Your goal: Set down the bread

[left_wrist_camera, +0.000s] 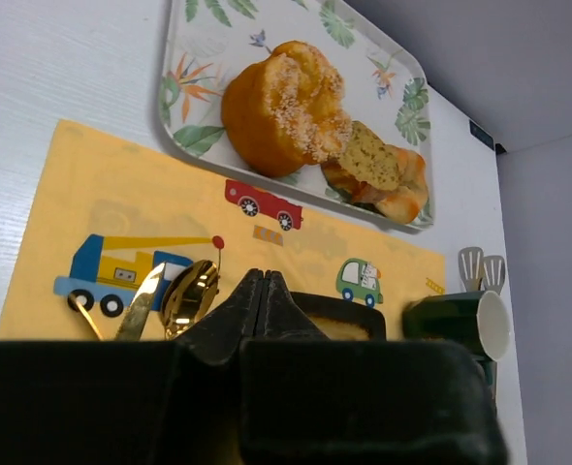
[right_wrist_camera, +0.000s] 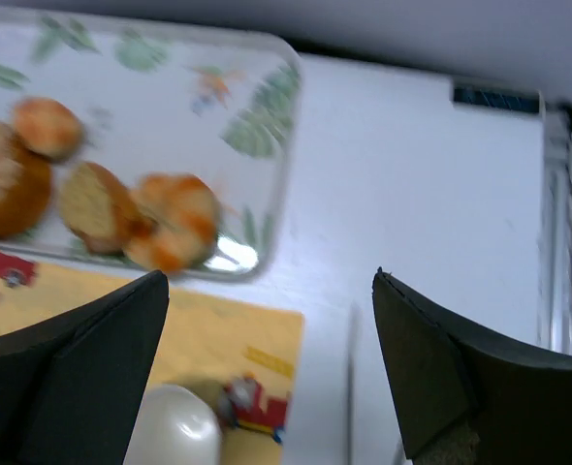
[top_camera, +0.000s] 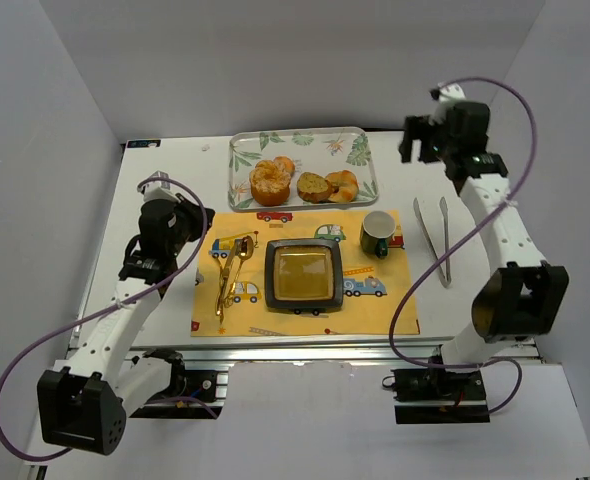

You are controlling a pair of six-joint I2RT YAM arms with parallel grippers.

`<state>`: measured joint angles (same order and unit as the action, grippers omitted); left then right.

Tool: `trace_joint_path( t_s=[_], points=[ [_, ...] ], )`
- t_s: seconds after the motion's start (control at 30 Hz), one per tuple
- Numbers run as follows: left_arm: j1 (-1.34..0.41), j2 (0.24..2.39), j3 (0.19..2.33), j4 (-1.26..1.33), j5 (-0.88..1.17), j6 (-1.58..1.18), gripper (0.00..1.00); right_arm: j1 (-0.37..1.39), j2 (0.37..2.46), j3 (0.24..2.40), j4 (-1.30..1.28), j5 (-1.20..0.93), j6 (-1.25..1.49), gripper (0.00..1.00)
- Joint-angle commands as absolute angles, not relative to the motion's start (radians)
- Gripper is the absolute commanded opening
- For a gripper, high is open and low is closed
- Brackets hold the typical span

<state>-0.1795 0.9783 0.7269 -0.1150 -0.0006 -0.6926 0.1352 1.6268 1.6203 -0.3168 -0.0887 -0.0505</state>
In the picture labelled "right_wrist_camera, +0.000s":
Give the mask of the large brown muffin bread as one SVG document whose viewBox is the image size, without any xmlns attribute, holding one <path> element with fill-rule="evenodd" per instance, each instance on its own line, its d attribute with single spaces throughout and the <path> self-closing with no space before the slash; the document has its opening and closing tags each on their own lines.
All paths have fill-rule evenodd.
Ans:
<svg viewBox="0 0 572 465">
<path fill-rule="evenodd" d="M 50 164 L 27 150 L 0 122 L 0 238 L 23 233 L 42 219 L 52 179 Z"/>
</svg>

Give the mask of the silver metal tongs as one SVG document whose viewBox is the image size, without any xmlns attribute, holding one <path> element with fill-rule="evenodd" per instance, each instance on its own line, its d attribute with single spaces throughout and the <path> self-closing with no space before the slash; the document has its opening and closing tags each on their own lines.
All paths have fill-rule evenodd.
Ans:
<svg viewBox="0 0 572 465">
<path fill-rule="evenodd" d="M 346 349 L 346 401 L 345 401 L 345 439 L 344 439 L 344 463 L 353 463 L 353 413 L 354 413 L 354 378 L 355 378 L 355 350 L 359 331 L 360 309 L 356 303 L 352 303 L 349 309 L 349 326 Z"/>
</svg>

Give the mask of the sliced brown bread loaf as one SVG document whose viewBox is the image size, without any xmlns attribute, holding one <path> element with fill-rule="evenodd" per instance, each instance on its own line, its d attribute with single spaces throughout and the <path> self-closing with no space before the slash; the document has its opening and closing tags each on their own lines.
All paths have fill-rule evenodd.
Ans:
<svg viewBox="0 0 572 465">
<path fill-rule="evenodd" d="M 109 170 L 81 162 L 66 177 L 59 193 L 64 225 L 91 254 L 117 254 L 143 222 L 129 189 Z"/>
</svg>

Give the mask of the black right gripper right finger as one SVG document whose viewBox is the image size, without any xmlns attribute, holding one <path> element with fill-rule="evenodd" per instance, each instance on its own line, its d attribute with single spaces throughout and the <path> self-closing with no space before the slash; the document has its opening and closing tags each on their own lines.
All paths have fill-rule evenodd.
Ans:
<svg viewBox="0 0 572 465">
<path fill-rule="evenodd" d="M 373 279 L 402 447 L 415 464 L 572 464 L 572 356 Z"/>
</svg>

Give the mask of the orange striped croissant bread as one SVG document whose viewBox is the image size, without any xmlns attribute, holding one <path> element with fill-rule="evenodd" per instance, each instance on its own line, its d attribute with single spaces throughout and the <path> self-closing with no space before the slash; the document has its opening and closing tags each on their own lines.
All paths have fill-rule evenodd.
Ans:
<svg viewBox="0 0 572 465">
<path fill-rule="evenodd" d="M 221 207 L 198 176 L 148 173 L 131 197 L 142 220 L 133 227 L 123 253 L 134 264 L 179 274 L 213 251 Z"/>
</svg>

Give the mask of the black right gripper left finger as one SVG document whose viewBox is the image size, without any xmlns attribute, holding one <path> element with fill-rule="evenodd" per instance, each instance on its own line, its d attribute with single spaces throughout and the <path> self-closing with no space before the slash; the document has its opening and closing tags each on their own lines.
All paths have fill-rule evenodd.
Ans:
<svg viewBox="0 0 572 465">
<path fill-rule="evenodd" d="M 152 271 L 0 336 L 0 464 L 120 464 L 169 307 Z"/>
</svg>

